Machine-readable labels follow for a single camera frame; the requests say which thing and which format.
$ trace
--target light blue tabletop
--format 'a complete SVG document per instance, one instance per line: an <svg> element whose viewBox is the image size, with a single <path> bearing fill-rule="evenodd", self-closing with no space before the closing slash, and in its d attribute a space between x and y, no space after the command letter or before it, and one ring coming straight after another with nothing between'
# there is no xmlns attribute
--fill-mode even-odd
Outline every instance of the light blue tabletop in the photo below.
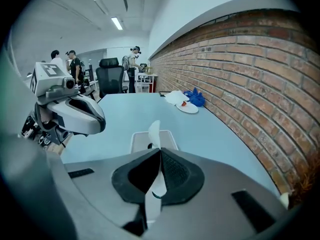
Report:
<svg viewBox="0 0 320 240"><path fill-rule="evenodd" d="M155 120L160 120L160 130L172 132L179 150L231 165L279 196L256 156L206 108L188 114L158 93L110 94L99 105L105 115L105 130L88 137L73 136L61 155L64 164L127 155L132 135L148 131Z"/></svg>

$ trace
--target person in black shirt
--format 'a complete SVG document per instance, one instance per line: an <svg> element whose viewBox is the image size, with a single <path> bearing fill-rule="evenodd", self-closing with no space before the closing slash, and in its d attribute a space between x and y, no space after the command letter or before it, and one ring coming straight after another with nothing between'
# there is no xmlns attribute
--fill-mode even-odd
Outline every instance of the person in black shirt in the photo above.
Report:
<svg viewBox="0 0 320 240"><path fill-rule="evenodd" d="M75 80L75 83L81 84L81 82L83 81L83 74L81 72L80 59L76 56L76 52L74 50L69 51L68 57L72 61L70 65L69 65L69 62L66 61L66 69L68 71L71 71L71 75Z"/></svg>

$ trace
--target chair headrest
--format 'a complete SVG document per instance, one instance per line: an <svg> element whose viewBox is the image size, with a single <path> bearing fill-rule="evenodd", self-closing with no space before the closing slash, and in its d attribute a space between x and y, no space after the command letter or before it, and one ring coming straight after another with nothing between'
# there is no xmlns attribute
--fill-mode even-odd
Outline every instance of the chair headrest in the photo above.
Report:
<svg viewBox="0 0 320 240"><path fill-rule="evenodd" d="M100 60L99 67L108 69L119 66L118 58L103 58Z"/></svg>

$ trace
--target brick wall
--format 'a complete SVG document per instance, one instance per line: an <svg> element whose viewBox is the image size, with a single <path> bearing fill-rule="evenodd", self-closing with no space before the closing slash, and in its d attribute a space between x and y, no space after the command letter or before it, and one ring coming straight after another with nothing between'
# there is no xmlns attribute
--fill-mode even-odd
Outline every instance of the brick wall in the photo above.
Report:
<svg viewBox="0 0 320 240"><path fill-rule="evenodd" d="M181 36L151 59L158 91L193 90L256 155L281 193L307 169L320 135L320 57L299 15L255 10Z"/></svg>

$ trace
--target blue cloth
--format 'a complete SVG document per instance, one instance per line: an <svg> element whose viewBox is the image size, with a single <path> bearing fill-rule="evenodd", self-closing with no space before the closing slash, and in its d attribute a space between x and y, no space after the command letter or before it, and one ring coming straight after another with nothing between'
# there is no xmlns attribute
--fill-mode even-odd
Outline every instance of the blue cloth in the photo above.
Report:
<svg viewBox="0 0 320 240"><path fill-rule="evenodd" d="M197 91L196 88L194 88L193 91L186 90L183 94L189 98L189 102L197 107L201 107L205 104L205 98L202 96L201 92Z"/></svg>

